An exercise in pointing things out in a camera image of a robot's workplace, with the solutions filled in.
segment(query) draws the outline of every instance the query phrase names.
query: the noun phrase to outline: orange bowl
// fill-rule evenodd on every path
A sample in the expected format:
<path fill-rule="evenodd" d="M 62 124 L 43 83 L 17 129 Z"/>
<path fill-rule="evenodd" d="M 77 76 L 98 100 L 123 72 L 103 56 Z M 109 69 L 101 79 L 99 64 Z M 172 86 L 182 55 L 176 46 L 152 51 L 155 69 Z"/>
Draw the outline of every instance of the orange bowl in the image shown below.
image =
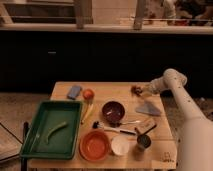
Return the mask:
<path fill-rule="evenodd" d="M 101 161 L 111 151 L 110 140 L 101 130 L 92 130 L 80 140 L 80 154 L 88 161 Z"/>

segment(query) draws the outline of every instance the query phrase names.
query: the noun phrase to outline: green tray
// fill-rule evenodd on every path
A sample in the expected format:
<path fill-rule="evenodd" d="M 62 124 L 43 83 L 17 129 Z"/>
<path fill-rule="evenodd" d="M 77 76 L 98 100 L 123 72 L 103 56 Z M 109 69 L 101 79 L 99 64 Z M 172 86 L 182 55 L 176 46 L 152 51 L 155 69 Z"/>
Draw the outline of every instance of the green tray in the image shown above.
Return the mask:
<path fill-rule="evenodd" d="M 22 145 L 20 156 L 72 159 L 75 153 L 81 109 L 82 103 L 78 101 L 42 102 Z M 65 127 L 51 131 L 63 122 L 67 123 Z"/>

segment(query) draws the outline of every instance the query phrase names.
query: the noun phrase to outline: wooden table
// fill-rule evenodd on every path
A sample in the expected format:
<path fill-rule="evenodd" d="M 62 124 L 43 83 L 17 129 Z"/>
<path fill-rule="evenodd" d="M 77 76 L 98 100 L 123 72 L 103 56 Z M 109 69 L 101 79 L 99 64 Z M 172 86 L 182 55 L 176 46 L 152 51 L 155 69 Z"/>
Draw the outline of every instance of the wooden table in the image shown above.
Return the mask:
<path fill-rule="evenodd" d="M 136 113 L 135 108 L 143 104 L 143 100 L 131 94 L 131 86 L 138 85 L 143 87 L 146 83 L 127 83 L 127 82 L 57 82 L 51 100 L 69 100 L 67 93 L 72 85 L 80 85 L 83 89 L 91 88 L 95 92 L 94 109 L 92 115 L 86 120 L 85 124 L 80 125 L 77 139 L 75 155 L 72 160 L 42 160 L 31 159 L 28 161 L 29 168 L 71 168 L 71 169 L 175 169 L 176 168 L 176 144 L 172 137 L 164 107 L 159 95 L 153 95 L 146 100 L 152 102 L 161 111 L 160 116 L 150 116 L 143 113 Z M 77 100 L 83 101 L 82 94 Z M 101 109 L 108 101 L 118 101 L 125 107 L 125 120 L 144 121 L 152 117 L 157 123 L 157 127 L 150 131 L 152 144 L 141 155 L 136 150 L 136 136 L 126 135 L 130 141 L 130 150 L 125 156 L 115 156 L 110 153 L 104 161 L 88 162 L 79 154 L 79 140 L 82 135 L 92 129 L 94 121 L 106 121 L 102 117 Z M 122 125 L 122 128 L 134 129 L 134 124 Z M 106 132 L 110 139 L 118 133 Z"/>

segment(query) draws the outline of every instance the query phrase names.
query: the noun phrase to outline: white bowl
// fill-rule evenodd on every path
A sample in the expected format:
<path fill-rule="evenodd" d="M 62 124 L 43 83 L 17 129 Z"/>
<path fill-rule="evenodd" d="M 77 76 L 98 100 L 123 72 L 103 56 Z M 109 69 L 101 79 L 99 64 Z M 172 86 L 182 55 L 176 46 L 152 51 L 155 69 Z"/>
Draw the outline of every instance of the white bowl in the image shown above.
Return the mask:
<path fill-rule="evenodd" d="M 123 156 L 129 151 L 129 140 L 122 136 L 118 135 L 112 139 L 111 149 L 115 155 Z"/>

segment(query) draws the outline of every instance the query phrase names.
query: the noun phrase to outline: brown bowl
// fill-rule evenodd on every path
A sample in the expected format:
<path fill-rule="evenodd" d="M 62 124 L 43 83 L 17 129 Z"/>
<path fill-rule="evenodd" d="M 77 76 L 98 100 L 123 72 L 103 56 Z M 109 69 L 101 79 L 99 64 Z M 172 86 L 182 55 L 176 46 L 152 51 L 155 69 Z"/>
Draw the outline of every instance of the brown bowl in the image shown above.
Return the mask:
<path fill-rule="evenodd" d="M 103 106 L 102 113 L 110 124 L 117 124 L 124 117 L 125 109 L 121 103 L 110 101 Z"/>
<path fill-rule="evenodd" d="M 92 130 L 81 138 L 80 154 L 88 161 L 104 160 L 110 151 L 110 140 L 102 130 Z"/>

